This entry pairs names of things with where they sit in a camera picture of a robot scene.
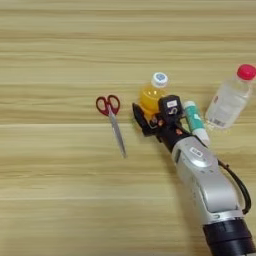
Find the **plastic bottle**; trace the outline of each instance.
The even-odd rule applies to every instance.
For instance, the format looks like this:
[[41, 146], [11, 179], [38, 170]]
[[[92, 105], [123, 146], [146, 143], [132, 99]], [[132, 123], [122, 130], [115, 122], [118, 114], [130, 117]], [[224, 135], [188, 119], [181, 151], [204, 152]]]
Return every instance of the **plastic bottle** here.
[[209, 136], [204, 128], [204, 123], [200, 117], [199, 110], [193, 101], [186, 101], [183, 104], [189, 130], [196, 135], [206, 146], [210, 145]]
[[223, 83], [206, 112], [208, 122], [218, 128], [229, 128], [238, 118], [252, 94], [256, 68], [244, 64], [237, 75]]
[[145, 117], [151, 120], [159, 112], [158, 100], [166, 96], [168, 77], [166, 74], [157, 72], [153, 75], [151, 83], [144, 86], [140, 92], [139, 105]]

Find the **clear bottle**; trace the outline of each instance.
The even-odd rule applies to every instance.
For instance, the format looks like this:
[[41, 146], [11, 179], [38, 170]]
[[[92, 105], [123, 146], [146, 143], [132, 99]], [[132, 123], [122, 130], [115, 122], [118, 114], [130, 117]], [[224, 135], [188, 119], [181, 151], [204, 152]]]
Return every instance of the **clear bottle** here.
[[252, 80], [256, 68], [244, 64], [237, 75], [223, 83], [206, 112], [208, 123], [218, 128], [229, 128], [245, 108], [252, 94]]
[[153, 75], [151, 83], [142, 88], [139, 105], [148, 120], [151, 120], [153, 116], [159, 112], [158, 100], [166, 96], [167, 84], [167, 75], [157, 72]]

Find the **orange bottle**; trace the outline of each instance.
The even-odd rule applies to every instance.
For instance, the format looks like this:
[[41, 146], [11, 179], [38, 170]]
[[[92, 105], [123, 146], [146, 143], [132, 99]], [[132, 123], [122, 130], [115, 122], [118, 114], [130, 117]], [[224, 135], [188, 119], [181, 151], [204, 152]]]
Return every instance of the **orange bottle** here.
[[168, 77], [157, 72], [153, 75], [151, 84], [144, 86], [140, 92], [139, 105], [146, 119], [151, 120], [159, 112], [158, 100], [167, 94]]

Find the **pink bottle cap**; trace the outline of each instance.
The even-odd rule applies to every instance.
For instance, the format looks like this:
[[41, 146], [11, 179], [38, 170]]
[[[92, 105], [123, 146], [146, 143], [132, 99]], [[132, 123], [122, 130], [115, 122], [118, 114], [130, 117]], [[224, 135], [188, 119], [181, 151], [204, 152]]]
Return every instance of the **pink bottle cap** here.
[[252, 80], [256, 76], [256, 68], [249, 64], [243, 64], [238, 68], [237, 75], [243, 80]]

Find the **white bottle cap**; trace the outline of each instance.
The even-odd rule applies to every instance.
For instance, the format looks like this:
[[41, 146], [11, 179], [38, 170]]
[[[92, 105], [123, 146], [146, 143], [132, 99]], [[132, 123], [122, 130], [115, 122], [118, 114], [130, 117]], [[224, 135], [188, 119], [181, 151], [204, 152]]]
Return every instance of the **white bottle cap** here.
[[204, 128], [195, 129], [192, 133], [196, 135], [206, 146], [210, 145], [210, 138]]
[[152, 77], [151, 83], [156, 88], [164, 88], [168, 83], [168, 77], [162, 72], [156, 72]]
[[188, 107], [191, 107], [191, 106], [195, 106], [196, 103], [194, 101], [186, 101], [185, 103], [183, 103], [183, 108], [188, 108]]

